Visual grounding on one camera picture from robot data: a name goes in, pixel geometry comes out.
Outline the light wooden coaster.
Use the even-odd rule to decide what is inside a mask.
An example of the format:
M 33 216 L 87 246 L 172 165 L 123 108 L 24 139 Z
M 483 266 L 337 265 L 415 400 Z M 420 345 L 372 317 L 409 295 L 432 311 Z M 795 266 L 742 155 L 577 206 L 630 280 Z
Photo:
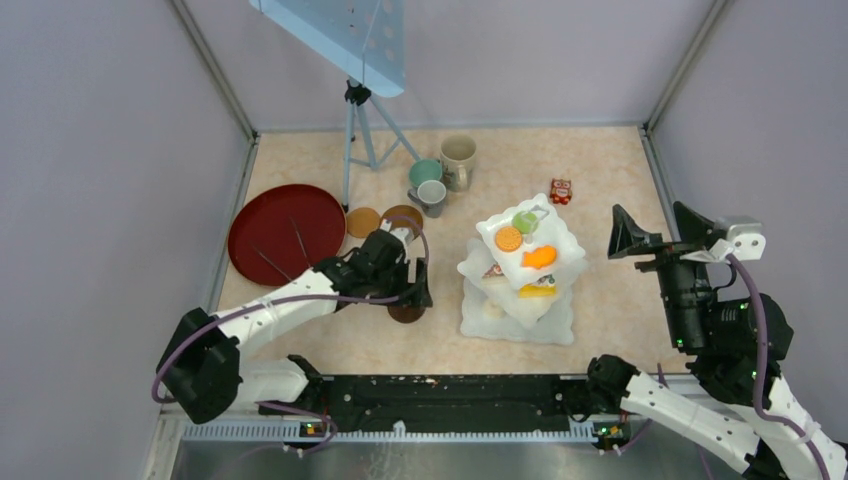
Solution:
M 366 238 L 381 225 L 381 215 L 370 207 L 351 210 L 346 217 L 347 233 L 358 239 Z

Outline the medium brown wooden coaster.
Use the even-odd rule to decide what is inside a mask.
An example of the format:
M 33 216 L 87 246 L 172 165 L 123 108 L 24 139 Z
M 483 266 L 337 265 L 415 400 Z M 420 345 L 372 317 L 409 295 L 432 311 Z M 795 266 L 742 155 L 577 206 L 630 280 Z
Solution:
M 423 230 L 423 216 L 411 205 L 395 205 L 387 209 L 380 217 L 380 228 L 386 231 L 406 229 L 413 234 Z

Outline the teal ceramic cup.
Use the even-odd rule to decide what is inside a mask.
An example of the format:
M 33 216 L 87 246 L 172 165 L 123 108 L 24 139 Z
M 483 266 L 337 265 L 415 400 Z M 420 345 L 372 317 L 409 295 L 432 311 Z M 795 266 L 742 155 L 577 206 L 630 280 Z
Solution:
M 418 188 L 427 181 L 440 181 L 442 166 L 436 159 L 421 159 L 415 161 L 408 170 L 408 180 L 413 188 Z

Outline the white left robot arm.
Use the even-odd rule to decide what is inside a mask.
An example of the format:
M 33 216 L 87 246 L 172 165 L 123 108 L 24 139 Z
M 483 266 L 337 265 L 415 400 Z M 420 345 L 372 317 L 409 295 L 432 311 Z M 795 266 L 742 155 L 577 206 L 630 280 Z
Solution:
M 349 305 L 429 308 L 428 259 L 408 247 L 425 238 L 412 220 L 384 221 L 359 247 L 325 258 L 286 285 L 229 310 L 195 308 L 183 315 L 156 368 L 151 389 L 160 404 L 176 403 L 195 424 L 236 406 L 276 401 L 297 413 L 319 404 L 320 386 L 293 360 L 251 362 L 289 331 Z

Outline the grey ceramic cup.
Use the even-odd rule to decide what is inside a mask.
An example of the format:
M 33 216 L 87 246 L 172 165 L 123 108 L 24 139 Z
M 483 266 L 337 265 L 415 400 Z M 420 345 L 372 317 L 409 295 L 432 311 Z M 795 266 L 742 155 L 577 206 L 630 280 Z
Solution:
M 422 209 L 425 216 L 438 218 L 447 202 L 447 188 L 440 180 L 427 180 L 418 187 L 410 188 L 407 196 Z

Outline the round beige biscuit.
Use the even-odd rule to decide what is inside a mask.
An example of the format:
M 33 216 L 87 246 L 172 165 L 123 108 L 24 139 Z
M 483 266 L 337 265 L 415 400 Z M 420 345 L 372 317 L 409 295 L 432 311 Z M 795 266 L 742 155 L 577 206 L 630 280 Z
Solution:
M 494 244 L 502 252 L 513 252 L 522 246 L 523 235 L 514 226 L 504 226 L 495 232 Z

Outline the beige ceramic mug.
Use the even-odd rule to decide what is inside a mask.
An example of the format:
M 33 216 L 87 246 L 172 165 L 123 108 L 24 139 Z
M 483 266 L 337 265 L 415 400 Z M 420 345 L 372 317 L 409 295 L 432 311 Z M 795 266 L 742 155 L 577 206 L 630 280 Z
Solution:
M 451 191 L 467 191 L 476 160 L 477 144 L 472 137 L 463 134 L 446 137 L 440 144 L 442 182 Z

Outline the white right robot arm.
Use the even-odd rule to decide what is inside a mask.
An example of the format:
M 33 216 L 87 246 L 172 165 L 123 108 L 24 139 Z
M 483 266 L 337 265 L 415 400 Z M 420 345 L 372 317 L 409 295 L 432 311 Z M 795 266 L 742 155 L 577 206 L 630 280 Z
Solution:
M 679 239 L 666 241 L 615 205 L 607 255 L 632 256 L 639 271 L 657 275 L 672 346 L 688 356 L 690 373 L 725 412 L 613 355 L 588 366 L 589 404 L 652 420 L 746 479 L 844 478 L 845 446 L 823 432 L 781 371 L 793 329 L 745 269 L 763 255 L 762 224 L 748 216 L 710 220 L 681 202 L 673 211 Z

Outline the yellow cheesecake slice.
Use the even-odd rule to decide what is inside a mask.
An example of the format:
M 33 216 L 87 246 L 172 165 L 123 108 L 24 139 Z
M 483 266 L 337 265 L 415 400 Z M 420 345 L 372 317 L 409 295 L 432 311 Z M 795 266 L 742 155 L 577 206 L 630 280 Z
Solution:
M 549 297 L 557 294 L 557 282 L 553 275 L 546 275 L 528 283 L 518 290 L 519 298 Z

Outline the clear plastic tongs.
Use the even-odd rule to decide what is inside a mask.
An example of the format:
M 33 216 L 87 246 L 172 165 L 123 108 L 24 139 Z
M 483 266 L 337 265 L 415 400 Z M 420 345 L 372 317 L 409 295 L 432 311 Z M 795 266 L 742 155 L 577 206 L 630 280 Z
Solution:
M 296 280 L 312 267 L 299 227 L 291 217 L 261 232 L 248 245 L 280 282 Z

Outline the dark brown wooden coaster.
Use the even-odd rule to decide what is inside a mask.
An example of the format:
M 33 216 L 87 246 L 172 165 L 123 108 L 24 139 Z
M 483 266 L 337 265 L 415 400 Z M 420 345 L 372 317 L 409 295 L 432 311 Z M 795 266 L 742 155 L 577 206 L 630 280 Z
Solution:
M 426 307 L 388 306 L 389 316 L 398 323 L 410 324 L 418 321 L 427 311 Z

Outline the white cream puff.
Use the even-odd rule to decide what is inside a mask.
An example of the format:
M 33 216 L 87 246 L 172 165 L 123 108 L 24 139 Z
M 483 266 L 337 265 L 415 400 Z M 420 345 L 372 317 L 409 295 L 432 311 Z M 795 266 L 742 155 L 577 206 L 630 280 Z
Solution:
M 505 311 L 494 302 L 486 300 L 483 304 L 483 312 L 487 318 L 491 319 L 499 319 L 502 318 L 505 314 Z

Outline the orange fish-shaped cookie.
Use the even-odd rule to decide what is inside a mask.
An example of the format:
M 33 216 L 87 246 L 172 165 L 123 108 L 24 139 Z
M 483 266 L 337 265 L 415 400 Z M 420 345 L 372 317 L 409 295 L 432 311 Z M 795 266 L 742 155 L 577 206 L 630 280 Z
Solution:
M 558 258 L 558 250 L 551 245 L 540 246 L 532 251 L 523 253 L 521 266 L 536 270 L 544 269 L 554 264 Z

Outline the round green macaron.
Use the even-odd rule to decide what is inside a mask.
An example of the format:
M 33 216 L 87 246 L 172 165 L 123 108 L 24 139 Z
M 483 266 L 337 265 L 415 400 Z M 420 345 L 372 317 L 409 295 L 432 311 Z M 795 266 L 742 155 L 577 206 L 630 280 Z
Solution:
M 521 235 L 530 235 L 538 228 L 538 223 L 539 216 L 533 211 L 525 210 L 513 216 L 511 225 Z

